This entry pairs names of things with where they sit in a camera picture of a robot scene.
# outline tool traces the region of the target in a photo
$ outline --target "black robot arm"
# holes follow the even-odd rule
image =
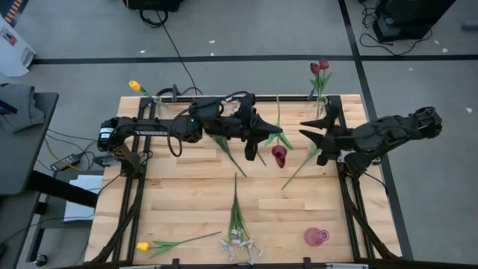
[[[300,130],[322,149],[317,164],[328,160],[343,161],[351,173],[361,175],[370,163],[410,140],[434,138],[441,132],[441,118],[435,108],[418,109],[407,117],[382,117],[354,129],[343,130],[335,125],[339,106],[328,104],[327,116],[322,120],[301,123],[304,126],[326,129],[326,134]]]
[[[115,117],[102,124],[98,137],[98,149],[112,153],[122,165],[126,176],[138,177],[143,174],[140,156],[131,152],[124,144],[132,135],[175,137],[179,141],[179,154],[170,146],[172,154],[181,155],[181,142],[196,143],[202,139],[202,130],[212,137],[226,139],[239,138],[246,141],[244,154],[247,160],[253,161],[257,154],[258,143],[266,140],[270,134],[280,133],[282,129],[266,123],[254,108],[255,95],[252,93],[239,98],[240,106],[233,115],[224,117],[223,103],[232,98],[204,97],[191,102],[189,108],[183,110],[171,120],[139,120],[128,117]]]

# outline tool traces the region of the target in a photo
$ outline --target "white flower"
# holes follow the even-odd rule
[[[228,249],[229,249],[229,245],[227,243],[223,244],[223,250],[228,251]]]

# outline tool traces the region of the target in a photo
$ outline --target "wooden tabletop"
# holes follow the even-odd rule
[[[342,95],[341,98],[347,126],[356,127],[365,123],[360,95]],[[139,101],[139,97],[121,98],[118,116],[135,117]],[[168,112],[162,111],[162,115],[171,118],[188,105],[168,104]],[[256,262],[298,263],[303,261],[303,257],[310,257],[312,262],[353,260],[335,162],[330,161],[325,167],[317,166],[315,159],[308,162],[289,186],[281,191],[283,184],[307,155],[311,141],[298,132],[304,129],[299,123],[314,119],[316,108],[313,107],[314,102],[281,102],[280,105],[282,128],[294,145],[294,150],[288,151],[283,169],[277,166],[270,153],[272,146],[265,146],[264,143],[259,145],[259,152],[266,167],[258,158],[255,161],[244,158],[245,143],[237,139],[229,141],[232,155],[247,174],[244,177],[207,136],[195,144],[183,143],[184,150],[180,158],[171,155],[165,137],[152,139],[151,150],[154,155],[148,162],[146,172],[137,241],[182,241],[212,232],[223,233],[182,244],[153,259],[149,258],[151,251],[136,250],[135,264],[169,265],[174,258],[180,259],[182,264],[228,263],[229,256],[222,251],[220,239],[227,236],[236,172],[238,198],[246,228],[258,248],[264,249],[264,256]],[[272,124],[276,122],[275,102],[258,102],[255,106],[264,120]],[[132,137],[127,144],[131,146],[131,142]],[[119,172],[119,167],[105,169],[103,185]],[[379,167],[370,167],[368,172],[382,179]],[[383,186],[367,176],[362,176],[360,181],[370,226],[393,253],[400,255]],[[85,261],[99,253],[116,229],[124,185],[125,180],[120,178],[103,190],[96,207]],[[135,190],[136,184],[132,187],[131,202]],[[322,246],[310,247],[303,239],[304,232],[310,227],[326,229],[330,239]],[[356,229],[360,252],[365,256],[357,223]],[[128,238],[129,229],[123,237],[122,259],[126,257]],[[245,261],[245,256],[238,256],[237,262]]]

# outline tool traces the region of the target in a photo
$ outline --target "table leg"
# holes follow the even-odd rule
[[[31,172],[28,188],[92,208],[96,207],[98,200],[98,195],[91,191],[86,191],[35,170]]]

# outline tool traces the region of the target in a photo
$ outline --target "black metal frame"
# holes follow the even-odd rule
[[[341,98],[340,96],[330,96],[332,98],[335,98],[341,103]],[[283,102],[304,102],[304,101],[311,101],[309,96],[306,95],[300,95],[300,96],[281,96],[280,97],[281,101]],[[177,96],[176,102],[191,102],[193,100],[193,97],[190,96]],[[258,102],[275,102],[276,97],[275,96],[257,96],[256,100]],[[172,98],[164,97],[163,102],[173,102]],[[141,98],[140,100],[140,107],[138,111],[138,117],[143,117],[144,115],[144,109],[150,105],[150,112],[149,112],[149,119],[153,119],[155,116],[155,103],[152,102],[150,98]],[[342,106],[340,106],[340,114],[339,114],[339,123],[342,128],[346,128],[347,124],[345,121],[345,116],[344,116],[344,111],[342,109]],[[145,143],[144,143],[144,152],[148,152],[151,144],[151,137],[146,137],[145,138]],[[133,150],[136,152],[137,148],[139,145],[139,137],[135,136],[133,140]],[[351,176],[347,168],[344,164],[342,163],[337,163],[337,169],[338,169],[338,178],[339,178],[339,184],[341,186],[341,193],[342,193],[342,200],[344,201],[344,210],[345,210],[345,215],[346,215],[346,220],[347,220],[347,228],[349,232],[349,237],[350,237],[350,248],[353,253],[353,259],[354,262],[347,263],[348,265],[364,265],[364,267],[360,268],[368,268],[367,266],[370,266],[371,268],[475,268],[475,265],[458,265],[458,264],[450,264],[450,263],[440,263],[440,262],[416,262],[413,261],[412,259],[408,258],[406,259],[398,259],[393,253],[389,252],[386,246],[380,241],[380,239],[377,237],[375,232],[370,228],[370,226],[367,223],[367,217],[365,214],[364,210],[364,204],[363,204],[363,198],[361,195],[361,190],[360,190],[360,184],[359,184],[359,178],[357,176]],[[354,196],[356,198],[356,201],[353,202],[349,189],[347,187],[347,178],[351,178],[352,181],[352,188],[354,192]],[[129,197],[130,197],[130,192],[131,192],[131,184],[132,184],[133,179],[127,179],[127,184],[125,185],[125,192],[122,198],[122,208],[120,212],[119,219],[124,220],[126,219],[126,213],[128,209],[128,202],[129,202]],[[145,181],[145,176],[142,176],[140,179],[138,179],[138,185],[137,185],[137,196],[135,199],[139,199],[139,203],[141,204],[142,196],[143,196],[143,190],[144,190],[144,181]],[[132,224],[131,224],[131,231],[130,231],[130,237],[129,237],[129,243],[128,243],[128,252],[127,252],[127,257],[126,260],[119,261],[120,258],[120,250],[121,250],[121,244],[122,240],[119,240],[117,242],[117,245],[114,248],[114,253],[113,253],[113,258],[111,262],[100,262],[100,263],[87,263],[85,265],[79,265],[79,266],[73,266],[73,267],[67,267],[69,269],[93,269],[93,268],[101,268],[101,269],[106,269],[106,268],[120,268],[120,267],[125,267],[125,266],[132,266],[133,260],[134,260],[134,251],[135,251],[135,242],[136,242],[136,236],[137,236],[137,229],[138,229],[138,223],[139,223],[139,217],[140,217],[140,204],[139,207],[135,212],[133,212],[134,216],[132,218]],[[394,211],[393,205],[391,204],[391,210],[392,212]],[[357,221],[359,226],[362,229],[363,232],[363,237],[364,237],[364,242],[365,242],[365,247],[367,251],[367,258],[362,258],[359,252],[359,243],[357,240],[357,234],[356,234],[356,229],[355,229],[355,224],[354,224],[354,219]],[[381,257],[383,259],[375,259],[375,254],[373,251],[373,246],[377,249]],[[179,259],[173,259],[171,265],[160,265],[161,268],[172,268],[172,269],[179,269],[179,268],[196,268],[196,269],[206,269],[206,268],[333,268],[337,267],[337,263],[311,263],[311,259],[309,257],[304,257],[303,263],[283,263],[283,264],[256,264],[256,265],[249,265],[249,264],[223,264],[223,265],[180,265],[179,264]]]

